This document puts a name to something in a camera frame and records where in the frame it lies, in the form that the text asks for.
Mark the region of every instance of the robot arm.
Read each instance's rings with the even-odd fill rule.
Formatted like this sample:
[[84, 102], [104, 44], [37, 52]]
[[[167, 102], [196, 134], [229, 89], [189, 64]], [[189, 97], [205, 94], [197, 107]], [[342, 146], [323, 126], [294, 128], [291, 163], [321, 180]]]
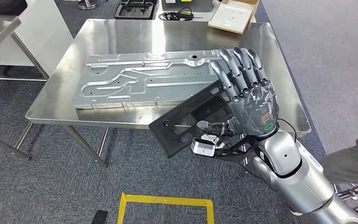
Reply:
[[[358, 224], [358, 213], [334, 194], [333, 186], [323, 175], [323, 167], [299, 142], [277, 123], [279, 106], [272, 83], [252, 50], [234, 48], [234, 59], [219, 51], [229, 72], [214, 61], [210, 65], [229, 97], [234, 116], [223, 123], [200, 121], [197, 126], [208, 134], [234, 136], [245, 133], [254, 140], [253, 164], [265, 181], [276, 188], [292, 210], [314, 223]], [[217, 148], [207, 140], [194, 139], [192, 150], [205, 156], [242, 155], [233, 147]]]

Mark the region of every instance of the stamped metal panel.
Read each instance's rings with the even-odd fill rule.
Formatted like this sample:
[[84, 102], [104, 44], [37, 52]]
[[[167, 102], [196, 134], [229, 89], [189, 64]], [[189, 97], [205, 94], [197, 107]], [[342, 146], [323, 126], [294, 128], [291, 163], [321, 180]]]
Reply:
[[81, 109], [178, 105], [217, 80], [210, 60], [226, 67], [218, 50], [90, 56], [73, 105]]

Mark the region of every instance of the cardboard box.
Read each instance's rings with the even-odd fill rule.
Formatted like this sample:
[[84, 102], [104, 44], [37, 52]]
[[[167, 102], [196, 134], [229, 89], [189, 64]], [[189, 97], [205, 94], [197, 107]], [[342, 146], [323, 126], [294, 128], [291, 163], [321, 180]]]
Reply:
[[243, 34], [258, 6], [259, 0], [223, 0], [208, 26]]

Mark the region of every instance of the yellow floor marking square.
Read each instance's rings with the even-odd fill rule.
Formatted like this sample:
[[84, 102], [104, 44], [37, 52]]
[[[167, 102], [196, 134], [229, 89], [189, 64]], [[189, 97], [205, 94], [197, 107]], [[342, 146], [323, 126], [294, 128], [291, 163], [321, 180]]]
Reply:
[[207, 208], [207, 224], [214, 224], [213, 203], [210, 199], [126, 195], [124, 193], [121, 193], [120, 204], [118, 207], [117, 214], [117, 224], [123, 224], [125, 207], [127, 205], [127, 202], [203, 206]]

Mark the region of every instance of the stainless steel table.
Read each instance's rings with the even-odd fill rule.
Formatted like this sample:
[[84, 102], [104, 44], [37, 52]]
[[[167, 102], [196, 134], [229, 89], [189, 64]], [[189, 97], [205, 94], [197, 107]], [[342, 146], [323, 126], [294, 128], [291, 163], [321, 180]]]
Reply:
[[[280, 118], [290, 122], [299, 136], [310, 131], [303, 107], [286, 67], [275, 35], [268, 23], [251, 23], [238, 35], [214, 28], [206, 22], [87, 20], [62, 58], [53, 76], [32, 104], [26, 117], [39, 124], [65, 126], [101, 166], [103, 141], [95, 151], [72, 126], [148, 128], [172, 106], [76, 110], [72, 97], [89, 55], [246, 47], [260, 56], [274, 83], [280, 103]], [[282, 129], [293, 130], [286, 124]]]
[[[24, 54], [29, 58], [29, 60], [35, 65], [38, 71], [42, 74], [44, 79], [21, 79], [21, 78], [10, 78], [10, 77], [0, 77], [3, 80], [26, 80], [26, 81], [46, 81], [48, 79], [47, 72], [42, 68], [42, 66], [38, 63], [35, 57], [31, 54], [28, 48], [24, 45], [24, 43], [18, 38], [15, 33], [15, 29], [21, 24], [19, 18], [17, 16], [0, 16], [0, 44], [9, 36], [13, 38], [13, 40], [17, 43], [17, 45], [21, 48]], [[19, 148], [21, 147], [23, 141], [25, 140], [29, 130], [32, 127], [32, 122], [30, 121], [25, 127], [23, 133], [21, 134], [19, 140], [17, 141], [14, 147], [8, 145], [7, 143], [0, 140], [0, 147], [11, 152], [25, 160], [29, 160], [30, 157], [21, 152]]]

